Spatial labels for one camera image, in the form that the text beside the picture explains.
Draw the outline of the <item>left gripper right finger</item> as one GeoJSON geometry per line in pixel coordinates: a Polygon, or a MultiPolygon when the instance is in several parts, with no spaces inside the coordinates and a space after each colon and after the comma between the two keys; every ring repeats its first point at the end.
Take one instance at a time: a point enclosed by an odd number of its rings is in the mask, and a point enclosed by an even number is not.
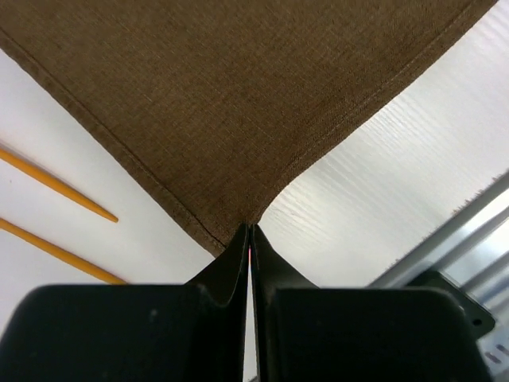
{"type": "Polygon", "coordinates": [[[490,381],[492,315],[438,271],[395,288],[320,288],[250,232],[261,381],[490,381]]]}

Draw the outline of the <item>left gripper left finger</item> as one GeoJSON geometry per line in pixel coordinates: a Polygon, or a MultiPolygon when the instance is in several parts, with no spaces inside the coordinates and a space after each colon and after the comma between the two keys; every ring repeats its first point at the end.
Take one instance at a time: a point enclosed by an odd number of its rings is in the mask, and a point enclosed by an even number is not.
{"type": "Polygon", "coordinates": [[[1,339],[4,381],[240,381],[248,227],[182,285],[50,285],[1,339]]]}

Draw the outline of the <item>brown cloth napkin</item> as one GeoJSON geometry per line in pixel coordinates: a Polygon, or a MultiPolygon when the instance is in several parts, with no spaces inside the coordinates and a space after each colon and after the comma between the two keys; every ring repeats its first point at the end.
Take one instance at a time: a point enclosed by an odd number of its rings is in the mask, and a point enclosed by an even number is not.
{"type": "Polygon", "coordinates": [[[4,1],[1,47],[218,255],[490,1],[4,1]]]}

